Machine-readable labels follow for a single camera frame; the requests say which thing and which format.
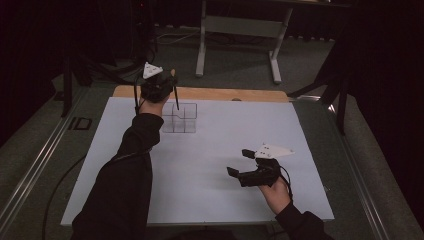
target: white board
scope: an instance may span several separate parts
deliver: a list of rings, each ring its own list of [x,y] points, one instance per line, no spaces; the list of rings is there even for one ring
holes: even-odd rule
[[[291,103],[180,100],[197,104],[195,133],[163,133],[152,152],[153,190],[148,224],[259,223],[274,220],[257,187],[241,187],[226,167],[256,170],[242,149],[263,143],[295,154],[277,160],[290,174],[294,205],[334,219]],[[116,154],[134,117],[134,100],[110,98],[75,184],[62,225],[81,211],[100,168]]]

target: hand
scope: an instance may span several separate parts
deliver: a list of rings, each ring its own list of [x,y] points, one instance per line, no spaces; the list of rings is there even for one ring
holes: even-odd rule
[[[264,195],[268,206],[276,215],[283,211],[291,201],[287,185],[281,177],[271,187],[264,185],[259,186],[259,189]]]
[[[158,103],[153,103],[148,100],[145,100],[143,98],[140,98],[140,110],[139,113],[151,113],[154,115],[158,115],[159,117],[162,117],[162,110],[163,106],[165,105],[166,101],[168,101],[169,95],[164,98],[162,101]]]

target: dark background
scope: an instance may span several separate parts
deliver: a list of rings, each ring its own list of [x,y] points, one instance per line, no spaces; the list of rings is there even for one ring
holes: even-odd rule
[[[135,27],[128,25],[137,17],[129,14],[130,4],[140,6],[140,2],[119,2],[123,5],[94,0],[1,2],[0,146],[55,94],[51,80],[62,73],[65,40],[91,59],[111,65],[117,57],[134,58],[143,52],[134,53],[129,47],[140,41],[147,44],[150,36],[146,20],[138,37],[130,30]],[[200,1],[159,0],[153,8],[154,21],[160,26],[199,25]],[[249,13],[270,19],[279,19],[284,10],[265,7],[255,13],[249,6],[226,4],[208,8],[216,14],[229,9],[236,16]],[[286,35],[302,36],[305,41],[337,39],[317,81],[352,73],[349,93],[355,96],[422,227],[423,11],[424,4],[418,0],[360,1],[341,31],[347,12],[301,8],[293,13]],[[102,20],[114,14],[120,21]]]

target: black curtain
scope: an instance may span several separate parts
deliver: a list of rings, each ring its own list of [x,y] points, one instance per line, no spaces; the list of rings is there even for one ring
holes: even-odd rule
[[[360,1],[316,81],[352,73],[349,93],[424,227],[424,4]]]
[[[2,1],[0,146],[55,92],[62,71],[56,2]]]

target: wrist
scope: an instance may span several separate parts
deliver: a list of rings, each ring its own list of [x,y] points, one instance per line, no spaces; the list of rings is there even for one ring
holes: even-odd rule
[[[286,201],[286,200],[283,200],[283,201],[281,201],[281,202],[279,202],[278,204],[276,204],[275,206],[274,206],[274,208],[273,209],[271,209],[271,210],[273,210],[273,212],[276,214],[276,215],[278,215],[281,211],[283,211],[288,205],[290,204],[290,201]]]
[[[150,101],[142,102],[139,113],[150,113],[162,117],[163,104],[152,103]]]
[[[293,202],[290,202],[275,218],[287,232],[292,232],[304,221],[304,216],[293,205]]]

